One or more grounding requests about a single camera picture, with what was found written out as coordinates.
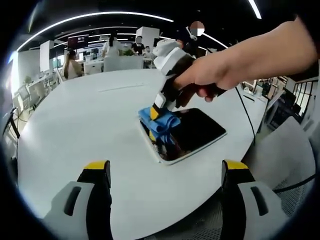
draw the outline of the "ceiling light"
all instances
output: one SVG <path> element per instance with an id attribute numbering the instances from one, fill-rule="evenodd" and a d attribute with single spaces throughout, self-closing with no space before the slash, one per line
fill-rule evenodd
<path id="1" fill-rule="evenodd" d="M 252 9 L 253 9 L 253 11 L 255 13 L 256 18 L 257 19 L 261 19 L 261 15 L 260 15 L 259 9 L 258 9 L 258 7 L 257 7 L 257 5 L 255 3 L 255 0 L 248 0 L 248 1 L 251 4 L 251 7 L 252 7 Z"/>
<path id="2" fill-rule="evenodd" d="M 22 43 L 18 48 L 17 48 L 17 52 L 20 51 L 27 43 L 31 42 L 34 38 L 36 38 L 37 36 L 39 36 L 40 34 L 44 33 L 45 31 L 54 28 L 55 26 L 58 26 L 60 24 L 64 24 L 66 22 L 72 21 L 72 20 L 76 20 L 76 19 L 80 19 L 80 18 L 86 18 L 86 17 L 92 17 L 92 16 L 99 16 L 99 15 L 110 15 L 110 14 L 128 14 L 128 15 L 138 15 L 138 16 L 144 16 L 144 17 L 149 17 L 149 18 L 154 18 L 154 19 L 161 19 L 164 21 L 168 21 L 168 22 L 173 22 L 173 20 L 168 19 L 168 18 L 164 18 L 161 16 L 155 16 L 155 15 L 151 15 L 151 14 L 146 14 L 146 13 L 140 13 L 140 12 L 131 12 L 131 11 L 103 11 L 103 12 L 94 12 L 94 13 L 88 13 L 88 14 L 84 14 L 84 15 L 79 15 L 79 16 L 74 16 L 74 17 L 70 17 L 67 18 L 65 20 L 56 22 L 55 24 L 52 24 L 50 26 L 47 26 L 46 28 L 42 29 L 41 31 L 38 31 L 36 34 L 34 34 L 32 37 L 30 37 L 28 40 L 26 40 L 24 43 Z"/>
<path id="3" fill-rule="evenodd" d="M 68 37 L 68 38 L 69 38 L 69 39 L 72 39 L 72 38 L 85 37 L 85 36 L 89 36 L 89 34 L 85 34 L 85 35 L 77 35 L 77 36 L 70 36 L 70 37 Z"/>
<path id="4" fill-rule="evenodd" d="M 159 36 L 160 39 L 168 39 L 168 40 L 175 40 L 173 38 L 170 38 L 170 37 L 165 37 L 165 36 Z"/>
<path id="5" fill-rule="evenodd" d="M 69 37 L 69 36 L 74 35 L 74 34 L 89 32 L 89 31 L 93 31 L 93 30 L 100 30 L 100 29 L 117 29 L 117 28 L 119 28 L 119 29 L 137 29 L 136 26 L 104 26 L 104 27 L 96 27 L 96 28 L 90 28 L 90 29 L 86 29 L 86 30 L 81 30 L 81 31 L 69 33 L 69 34 L 67 34 L 67 35 L 58 37 L 56 40 L 66 38 L 66 37 Z"/>
<path id="6" fill-rule="evenodd" d="M 218 44 L 220 44 L 220 45 L 224 46 L 226 49 L 228 48 L 226 45 L 224 45 L 222 42 L 218 41 L 217 39 L 213 38 L 212 36 L 209 36 L 209 35 L 208 35 L 208 34 L 206 34 L 206 33 L 203 33 L 202 35 L 204 35 L 204 36 L 206 36 L 207 38 L 209 38 L 209 39 L 211 39 L 211 40 L 215 41 L 216 43 L 218 43 Z"/>
<path id="7" fill-rule="evenodd" d="M 92 36 L 89 36 L 89 38 L 99 37 L 99 36 L 108 36 L 108 35 L 111 35 L 111 33 L 99 34 L 99 35 L 92 35 Z"/>
<path id="8" fill-rule="evenodd" d="M 120 39 L 118 39 L 118 41 L 126 41 L 126 40 L 128 40 L 128 38 L 120 38 Z M 106 42 L 106 41 L 107 41 L 107 39 L 105 39 L 105 40 L 97 40 L 97 41 L 89 41 L 88 44 L 100 43 L 100 42 Z"/>
<path id="9" fill-rule="evenodd" d="M 111 33 L 92 35 L 92 36 L 89 36 L 89 38 L 99 37 L 99 36 L 108 36 L 108 35 L 111 35 Z M 136 35 L 136 34 L 135 33 L 117 33 L 117 35 Z"/>
<path id="10" fill-rule="evenodd" d="M 63 44 L 67 44 L 68 42 L 67 41 L 65 41 L 65 42 L 63 42 L 63 43 L 60 43 L 60 44 L 58 44 L 58 45 L 55 45 L 55 46 L 53 46 L 54 48 L 56 48 L 56 47 L 58 47 L 58 46 L 60 46 L 60 45 L 63 45 Z"/>

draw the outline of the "computer monitor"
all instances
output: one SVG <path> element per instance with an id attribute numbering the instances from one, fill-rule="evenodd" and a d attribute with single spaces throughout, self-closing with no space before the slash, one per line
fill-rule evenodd
<path id="1" fill-rule="evenodd" d="M 81 49 L 88 47 L 88 35 L 69 37 L 68 38 L 68 49 Z"/>
<path id="2" fill-rule="evenodd" d="M 284 89 L 284 93 L 281 95 L 279 99 L 283 104 L 285 104 L 288 108 L 292 108 L 296 101 L 296 96 L 290 92 L 288 89 Z"/>

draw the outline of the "woman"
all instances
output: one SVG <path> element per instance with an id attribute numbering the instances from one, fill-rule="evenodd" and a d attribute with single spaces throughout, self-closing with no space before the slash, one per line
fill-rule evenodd
<path id="1" fill-rule="evenodd" d="M 122 55 L 122 45 L 117 40 L 117 34 L 111 33 L 109 41 L 106 41 L 102 48 L 102 57 Z"/>
<path id="2" fill-rule="evenodd" d="M 71 50 L 66 55 L 66 60 L 63 65 L 63 75 L 66 80 L 74 79 L 84 75 L 81 65 L 76 62 L 76 52 Z"/>

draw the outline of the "black cable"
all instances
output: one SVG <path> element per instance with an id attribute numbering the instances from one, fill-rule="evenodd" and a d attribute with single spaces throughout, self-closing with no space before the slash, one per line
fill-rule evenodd
<path id="1" fill-rule="evenodd" d="M 252 133 L 253 133 L 253 145 L 256 145 L 256 134 L 255 134 L 254 126 L 252 125 L 252 122 L 251 122 L 251 119 L 250 119 L 250 117 L 249 117 L 248 111 L 247 111 L 247 109 L 246 109 L 246 106 L 245 106 L 245 104 L 244 104 L 244 101 L 242 100 L 242 97 L 241 97 L 241 95 L 240 95 L 240 92 L 239 92 L 238 88 L 235 87 L 235 90 L 236 90 L 236 92 L 238 93 L 238 96 L 239 96 L 239 98 L 240 98 L 240 100 L 241 100 L 241 103 L 242 103 L 242 106 L 243 106 L 243 108 L 244 108 L 244 111 L 245 111 L 245 113 L 246 113 L 246 116 L 248 117 L 248 120 L 249 120 L 249 122 L 250 122 L 250 126 L 251 126 Z"/>
<path id="2" fill-rule="evenodd" d="M 274 189 L 274 193 L 275 194 L 279 194 L 279 193 L 283 193 L 283 192 L 286 192 L 286 191 L 289 191 L 289 190 L 292 190 L 292 189 L 296 189 L 296 188 L 299 188 L 307 183 L 309 183 L 311 180 L 313 180 L 315 177 L 317 176 L 317 174 L 313 174 L 312 176 L 308 177 L 307 179 L 301 181 L 301 182 L 298 182 L 296 184 L 293 184 L 291 186 L 287 186 L 287 187 L 284 187 L 284 188 L 279 188 L 279 189 Z"/>
<path id="3" fill-rule="evenodd" d="M 16 129 L 19 131 L 19 117 L 16 120 Z M 16 136 L 16 153 L 15 153 L 16 160 L 18 161 L 18 136 Z"/>

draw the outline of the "forearm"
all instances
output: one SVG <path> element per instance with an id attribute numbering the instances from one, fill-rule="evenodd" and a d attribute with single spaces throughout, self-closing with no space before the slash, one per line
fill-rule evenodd
<path id="1" fill-rule="evenodd" d="M 228 66 L 226 78 L 237 82 L 296 74 L 317 60 L 313 40 L 298 18 L 221 53 Z"/>

